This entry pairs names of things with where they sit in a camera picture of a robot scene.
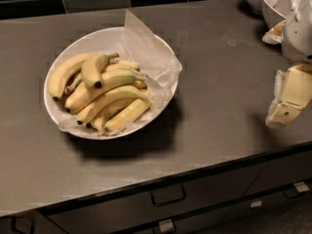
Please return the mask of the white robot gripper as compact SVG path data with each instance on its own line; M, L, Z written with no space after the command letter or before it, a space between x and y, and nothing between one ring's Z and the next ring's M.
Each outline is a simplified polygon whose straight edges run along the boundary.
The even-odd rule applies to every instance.
M312 0L300 0L286 19L282 54L287 59L312 62ZM274 99L265 123L279 129L294 121L312 99L312 65L301 63L275 77Z

